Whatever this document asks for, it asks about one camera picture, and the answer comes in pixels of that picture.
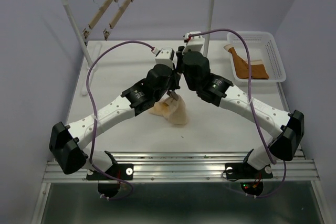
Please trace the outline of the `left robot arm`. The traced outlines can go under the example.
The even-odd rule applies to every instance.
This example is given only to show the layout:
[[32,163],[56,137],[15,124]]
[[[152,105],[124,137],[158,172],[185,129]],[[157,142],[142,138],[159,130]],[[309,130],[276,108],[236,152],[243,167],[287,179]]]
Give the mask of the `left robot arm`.
[[180,74],[175,68],[156,64],[147,76],[126,89],[112,102],[76,122],[56,123],[51,130],[49,149],[64,174],[81,168],[99,168],[106,179],[117,172],[116,161],[110,153],[96,152],[96,138],[127,119],[152,108],[168,91],[179,88]]

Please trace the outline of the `wooden clip hanger with underwear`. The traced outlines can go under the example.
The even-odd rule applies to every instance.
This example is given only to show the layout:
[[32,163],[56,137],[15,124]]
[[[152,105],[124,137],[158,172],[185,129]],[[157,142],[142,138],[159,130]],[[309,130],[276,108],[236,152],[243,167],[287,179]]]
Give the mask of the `wooden clip hanger with underwear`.
[[180,99],[180,96],[174,90],[168,90],[166,94],[175,101]]

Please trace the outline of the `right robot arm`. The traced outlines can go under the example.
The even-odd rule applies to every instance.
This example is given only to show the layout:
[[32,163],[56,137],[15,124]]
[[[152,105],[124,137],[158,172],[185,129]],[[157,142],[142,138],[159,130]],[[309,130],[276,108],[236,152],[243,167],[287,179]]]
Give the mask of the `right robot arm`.
[[234,112],[265,130],[272,139],[249,152],[242,163],[244,175],[253,177],[265,166],[293,159],[305,133],[305,117],[299,110],[278,110],[250,96],[228,79],[211,73],[209,60],[198,51],[177,54],[177,71],[188,88],[216,107]]

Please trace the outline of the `beige underwear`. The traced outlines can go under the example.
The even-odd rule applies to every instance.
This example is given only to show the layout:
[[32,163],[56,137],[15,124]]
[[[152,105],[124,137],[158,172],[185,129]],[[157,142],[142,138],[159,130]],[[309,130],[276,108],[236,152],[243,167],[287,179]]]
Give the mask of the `beige underwear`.
[[183,98],[178,95],[175,100],[172,97],[156,102],[149,113],[165,118],[173,125],[186,125],[188,123],[188,116],[186,113],[186,105]]

